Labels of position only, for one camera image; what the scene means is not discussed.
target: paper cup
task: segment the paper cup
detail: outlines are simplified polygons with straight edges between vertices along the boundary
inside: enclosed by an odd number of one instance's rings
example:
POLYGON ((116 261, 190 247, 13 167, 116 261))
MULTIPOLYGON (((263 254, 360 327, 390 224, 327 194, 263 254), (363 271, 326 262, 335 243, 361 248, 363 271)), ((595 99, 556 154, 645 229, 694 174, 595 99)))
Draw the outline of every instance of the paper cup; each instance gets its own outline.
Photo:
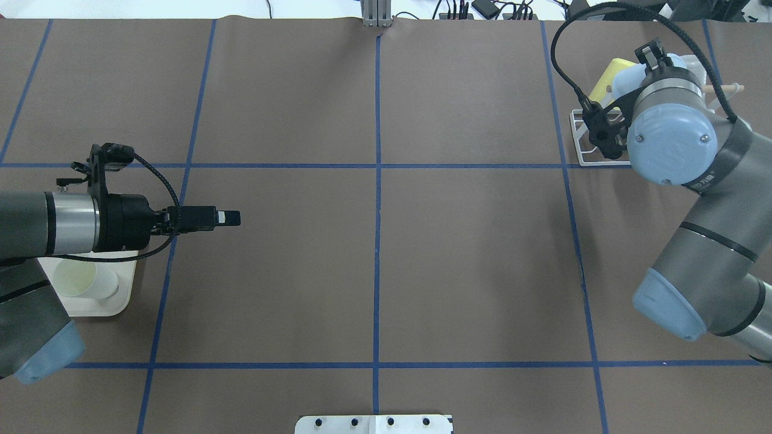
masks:
POLYGON ((103 263, 62 259, 53 270, 51 285, 64 297, 108 298, 118 291, 118 275, 103 263))

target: blue grid line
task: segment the blue grid line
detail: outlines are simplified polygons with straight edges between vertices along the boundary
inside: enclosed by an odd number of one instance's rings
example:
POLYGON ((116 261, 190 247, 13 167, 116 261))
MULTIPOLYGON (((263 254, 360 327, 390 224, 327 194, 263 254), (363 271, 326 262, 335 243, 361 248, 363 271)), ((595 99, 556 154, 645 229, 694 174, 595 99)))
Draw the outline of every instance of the blue grid line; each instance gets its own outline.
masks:
POLYGON ((599 361, 601 368, 667 368, 672 366, 761 366, 761 363, 748 358, 743 360, 637 360, 637 361, 599 361))
MULTIPOLYGON (((0 168, 69 168, 70 163, 0 163, 0 168)), ((185 163, 152 163, 155 168, 184 168, 185 163)), ((126 168, 144 168, 142 164, 132 163, 126 168)))
MULTIPOLYGON (((186 163, 152 163, 155 168, 187 168, 186 163)), ((518 164, 518 163, 382 163, 381 169, 630 169, 630 166, 582 166, 580 164, 518 164)), ((379 164, 372 163, 190 163, 190 168, 210 169, 375 169, 379 164)), ((69 168, 69 163, 0 163, 0 168, 69 168)), ((127 168, 144 168, 139 163, 132 163, 127 168)))
POLYGON ((550 52, 547 48, 547 28, 544 21, 541 24, 541 41, 544 48, 544 63, 547 68, 547 80, 550 84, 550 96, 552 98, 552 115, 555 121, 555 132, 557 134, 557 147, 560 152, 560 162, 563 165, 563 184, 566 190, 566 200, 568 201, 568 215, 571 219, 571 232, 574 236, 574 251, 579 264, 579 273, 581 277, 581 290, 584 296, 584 320, 587 325, 587 339, 590 343, 590 356, 592 357, 593 373, 595 376, 595 391, 598 395, 598 410, 601 417, 601 428, 604 434, 608 434, 608 420, 606 418, 606 404, 603 397, 603 385, 601 383, 601 370, 598 367, 598 352, 595 347, 595 333, 592 327, 592 313, 590 311, 590 298, 587 295, 587 281, 584 277, 584 264, 582 262, 581 246, 579 244, 579 231, 577 230, 576 215, 574 214, 574 199, 571 197, 571 186, 568 180, 568 166, 566 164, 566 154, 563 149, 563 134, 560 132, 560 117, 557 113, 557 96, 555 94, 555 83, 552 77, 552 65, 550 63, 550 52))
POLYGON ((383 369, 592 368, 592 361, 394 361, 383 369))
POLYGON ((40 63, 40 57, 43 55, 43 49, 46 47, 46 41, 48 41, 48 35, 51 33, 51 27, 53 26, 53 20, 50 19, 48 22, 48 25, 46 25, 46 31, 43 33, 43 37, 40 40, 40 46, 38 47, 38 52, 35 54, 35 61, 32 62, 32 68, 29 70, 29 75, 27 76, 27 82, 24 83, 24 90, 22 90, 22 95, 19 98, 19 104, 16 105, 16 111, 13 113, 13 118, 11 119, 11 126, 8 127, 8 133, 5 135, 5 142, 3 142, 2 150, 0 150, 0 163, 3 162, 5 159, 5 153, 8 152, 8 146, 11 144, 11 137, 13 136, 13 131, 16 129, 16 122, 19 120, 19 115, 22 113, 22 107, 24 106, 24 100, 27 99, 27 92, 29 92, 29 87, 32 85, 32 78, 35 77, 35 71, 38 69, 38 63, 40 63))
POLYGON ((328 362, 224 362, 224 363, 156 363, 155 369, 372 369, 369 361, 328 362))
MULTIPOLYGON (((198 102, 196 104, 195 117, 193 119, 193 128, 191 130, 191 141, 188 146, 188 157, 185 162, 185 176, 182 178, 182 187, 180 189, 180 203, 185 202, 185 193, 188 190, 188 179, 190 176, 191 162, 195 150, 195 138, 198 133, 198 120, 201 116, 201 106, 204 102, 204 92, 206 89, 206 77, 209 71, 209 60, 212 57, 212 46, 215 42, 215 31, 217 30, 217 20, 212 20, 212 27, 209 31, 209 41, 206 49, 206 58, 204 60, 204 70, 201 73, 201 86, 198 88, 198 102)), ((153 333, 153 345, 151 347, 150 362, 147 367, 147 379, 145 380, 145 389, 142 395, 142 405, 140 407, 139 421, 137 422, 137 434, 144 430, 144 420, 147 415, 147 404, 150 401, 151 386, 153 384, 153 373, 155 360, 158 352, 158 342, 161 339, 161 325, 164 322, 164 309, 166 308, 166 299, 169 292, 169 283, 171 280, 171 266, 174 262, 174 254, 177 251, 177 239, 171 243, 169 258, 166 263, 166 273, 164 275, 164 286, 161 291, 161 302, 158 304, 158 315, 156 317, 155 332, 153 333)))
POLYGON ((381 36, 375 38, 375 252, 373 278, 373 414, 381 410, 381 36))
POLYGON ((719 71, 719 63, 716 61, 716 54, 713 52, 713 42, 710 39, 710 31, 708 30, 708 22, 703 19, 703 31, 705 32, 705 42, 708 44, 708 54, 710 54, 710 62, 713 64, 713 68, 716 70, 716 78, 719 79, 719 84, 723 83, 721 80, 721 72, 719 71))
POLYGON ((67 365, 68 369, 147 369, 148 363, 81 361, 67 365))
MULTIPOLYGON (((380 369, 522 369, 522 368, 668 368, 668 367, 744 367, 761 363, 753 359, 716 360, 619 360, 619 361, 382 361, 380 369)), ((148 369, 149 363, 75 362, 67 369, 148 369)), ((372 369, 369 361, 310 362, 166 362, 155 363, 154 370, 229 369, 229 370, 294 370, 294 369, 372 369)))
POLYGON ((192 168, 374 169, 372 163, 193 163, 192 168))
POLYGON ((496 164, 496 163, 388 163, 384 169, 559 169, 560 164, 496 164))

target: black stripe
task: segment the black stripe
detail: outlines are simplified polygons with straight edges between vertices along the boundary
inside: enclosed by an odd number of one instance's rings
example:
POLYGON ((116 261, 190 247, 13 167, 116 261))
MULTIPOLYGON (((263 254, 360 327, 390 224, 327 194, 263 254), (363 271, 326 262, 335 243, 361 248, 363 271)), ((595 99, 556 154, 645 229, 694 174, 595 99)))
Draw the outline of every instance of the black stripe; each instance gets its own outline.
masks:
POLYGON ((726 138, 718 154, 713 159, 713 163, 702 175, 691 182, 683 184, 684 187, 702 194, 709 188, 717 185, 726 176, 737 167, 745 157, 745 153, 750 148, 750 142, 753 141, 753 131, 744 120, 738 119, 732 126, 729 137, 726 138))
POLYGON ((745 256, 746 258, 750 259, 751 262, 755 263, 756 259, 759 259, 759 256, 756 253, 753 253, 752 251, 750 251, 750 249, 746 248, 742 244, 734 242, 731 239, 728 239, 719 233, 715 233, 710 229, 705 229, 700 225, 695 225, 694 223, 690 223, 690 222, 682 222, 681 227, 684 229, 690 230, 694 233, 698 233, 701 236, 704 236, 705 238, 712 239, 713 241, 725 247, 728 247, 729 249, 734 250, 740 255, 745 256))
POLYGON ((48 241, 46 242, 46 256, 53 254, 56 248, 56 205, 53 202, 51 192, 46 192, 46 208, 48 209, 49 231, 48 241))
POLYGON ((741 331, 745 330, 745 327, 748 327, 750 323, 756 320, 756 317, 759 316, 759 312, 761 312, 761 308, 764 307, 764 300, 766 298, 767 298, 767 288, 764 286, 764 282, 759 280, 759 297, 756 299, 756 306, 753 306, 753 310, 750 312, 750 314, 748 314, 745 320, 743 320, 743 322, 741 322, 737 327, 733 328, 732 330, 725 331, 723 333, 714 333, 714 334, 719 337, 727 337, 727 336, 732 336, 733 334, 738 334, 741 331))
POLYGON ((12 293, 7 293, 6 295, 0 297, 0 304, 3 304, 3 303, 5 303, 8 300, 13 300, 16 297, 22 296, 22 295, 24 295, 26 293, 31 293, 34 290, 39 290, 40 288, 47 287, 50 284, 51 284, 51 282, 49 282, 48 279, 41 280, 38 283, 33 283, 32 285, 28 285, 26 287, 23 287, 20 290, 15 290, 12 293))

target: robotic arm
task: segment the robotic arm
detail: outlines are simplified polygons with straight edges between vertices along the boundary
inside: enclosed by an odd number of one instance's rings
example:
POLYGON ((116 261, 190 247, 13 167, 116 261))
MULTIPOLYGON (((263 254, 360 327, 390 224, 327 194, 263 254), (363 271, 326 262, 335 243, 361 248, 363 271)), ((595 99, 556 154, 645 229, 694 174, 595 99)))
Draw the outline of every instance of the robotic arm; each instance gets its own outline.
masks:
MULTIPOLYGON (((583 14, 600 7, 626 6, 603 3, 583 14)), ((664 17, 653 18, 675 27, 664 17)), ((635 51, 642 65, 620 73, 628 75, 619 80, 627 88, 617 89, 615 79, 615 94, 623 95, 602 108, 555 62, 557 37, 570 22, 553 41, 553 64, 577 91, 590 142, 610 159, 627 151, 633 169, 651 182, 682 185, 699 195, 646 272, 635 308, 687 341, 707 332, 730 339, 772 368, 772 287, 748 273, 772 241, 772 141, 734 115, 718 90, 728 118, 708 110, 697 77, 677 66, 678 56, 666 55, 658 39, 635 51), (609 121, 612 108, 623 119, 609 121)), ((691 44, 715 87, 712 68, 691 44)))
POLYGON ((151 164, 119 144, 93 145, 86 164, 72 167, 85 178, 57 179, 59 192, 0 192, 0 378, 38 381, 75 361, 84 351, 75 324, 35 258, 61 256, 90 262, 144 259, 178 234, 241 224, 238 211, 181 206, 174 189, 151 164), (138 160, 166 186, 174 206, 153 211, 142 195, 107 192, 106 171, 138 160), (88 183, 88 194, 66 192, 88 183), (147 247, 151 235, 167 236, 157 249, 119 259, 69 256, 147 247))

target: electrical cable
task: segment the electrical cable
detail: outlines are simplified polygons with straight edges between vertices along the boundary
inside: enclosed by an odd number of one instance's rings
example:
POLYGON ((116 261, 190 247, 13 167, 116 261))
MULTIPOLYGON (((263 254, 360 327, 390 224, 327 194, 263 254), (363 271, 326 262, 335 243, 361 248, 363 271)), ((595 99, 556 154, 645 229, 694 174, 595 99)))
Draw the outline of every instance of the electrical cable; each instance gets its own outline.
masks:
MULTIPOLYGON (((171 201, 174 203, 174 206, 180 209, 180 213, 182 213, 182 205, 180 205, 180 200, 177 197, 177 193, 174 192, 174 188, 172 188, 171 183, 164 177, 156 168, 153 167, 152 164, 148 163, 147 160, 140 157, 136 152, 132 152, 131 156, 134 157, 135 160, 139 161, 140 164, 142 164, 147 170, 153 173, 156 178, 161 180, 161 183, 164 184, 164 187, 166 187, 166 190, 169 192, 169 195, 171 196, 171 201)), ((156 253, 160 253, 162 250, 166 249, 169 244, 174 240, 174 238, 179 235, 179 227, 180 227, 180 219, 179 215, 177 217, 177 220, 174 222, 174 228, 171 231, 171 235, 169 235, 168 238, 158 247, 153 249, 150 252, 142 253, 141 255, 136 256, 129 256, 127 258, 86 258, 84 256, 74 256, 74 255, 58 255, 54 256, 56 258, 62 258, 62 259, 71 259, 73 261, 81 261, 86 263, 126 263, 130 261, 138 261, 140 259, 146 259, 149 258, 156 253)))
POLYGON ((437 11, 439 10, 439 6, 442 4, 442 0, 437 0, 437 5, 435 6, 435 12, 432 14, 432 19, 434 19, 437 16, 437 11))
POLYGON ((520 4, 518 4, 518 6, 519 7, 513 11, 512 16, 510 16, 510 19, 512 20, 520 19, 520 14, 523 13, 523 9, 525 8, 526 4, 525 2, 521 2, 520 4))
POLYGON ((507 7, 508 5, 512 5, 512 16, 515 16, 515 14, 517 12, 517 6, 518 6, 517 3, 515 3, 515 2, 494 2, 494 3, 498 3, 500 5, 503 5, 499 9, 499 13, 496 14, 496 18, 499 18, 500 16, 502 16, 502 17, 504 16, 502 12, 504 12, 504 8, 507 7))
POLYGON ((415 18, 415 19, 420 19, 419 17, 417 17, 417 16, 415 16, 415 15, 411 14, 410 12, 406 12, 406 11, 402 11, 402 12, 399 12, 397 15, 394 15, 392 18, 393 18, 393 19, 394 19, 394 18, 397 18, 398 16, 400 16, 400 15, 402 15, 402 14, 405 14, 405 15, 410 15, 411 17, 413 17, 413 18, 415 18))
POLYGON ((577 98, 579 99, 579 104, 581 104, 582 108, 588 109, 590 107, 590 98, 588 98, 587 95, 584 94, 584 92, 582 92, 581 88, 571 78, 569 78, 568 75, 566 75, 566 73, 557 65, 557 60, 555 58, 555 48, 557 47, 557 40, 560 38, 560 34, 563 33, 563 31, 572 22, 576 21, 577 19, 585 15, 591 14, 592 12, 596 12, 605 8, 622 8, 622 9, 628 9, 628 10, 634 10, 634 11, 640 12, 643 15, 647 15, 650 19, 653 19, 659 22, 660 24, 670 29, 673 33, 675 33, 686 44, 686 46, 688 46, 689 49, 692 50, 692 53, 694 53, 694 55, 697 57, 699 62, 702 63, 703 68, 705 68, 708 78, 710 78, 710 82, 713 85, 713 89, 716 91, 716 98, 718 98, 719 102, 721 103, 721 107, 726 113, 726 118, 729 119, 729 121, 732 123, 734 123, 737 120, 737 115, 732 110, 732 107, 730 106, 729 101, 726 99, 726 95, 721 89, 721 82, 718 80, 718 77, 716 76, 716 71, 713 70, 713 66, 710 65, 710 62, 708 62, 708 59, 705 57, 705 54, 699 48, 699 46, 697 46, 694 40, 690 38, 689 35, 687 35, 686 32, 683 31, 683 29, 678 27, 669 19, 658 14, 657 12, 653 12, 650 9, 647 9, 638 5, 633 5, 633 4, 624 3, 624 2, 600 3, 598 5, 579 11, 576 15, 566 20, 566 22, 564 22, 560 26, 560 28, 557 29, 557 31, 555 32, 555 36, 552 38, 552 46, 550 47, 550 58, 552 60, 552 66, 555 68, 558 75, 560 75, 560 77, 563 80, 565 80, 566 83, 568 83, 568 85, 571 86, 571 88, 577 94, 577 98))
POLYGON ((568 8, 570 5, 562 0, 552 0, 552 1, 558 4, 561 8, 563 8, 563 18, 568 19, 568 8))
POLYGON ((512 15, 510 19, 528 20, 529 11, 530 11, 531 17, 533 17, 533 8, 530 7, 531 3, 533 3, 533 0, 530 0, 530 2, 528 3, 526 3, 525 0, 523 0, 523 2, 520 3, 520 7, 517 9, 517 13, 515 15, 512 15))

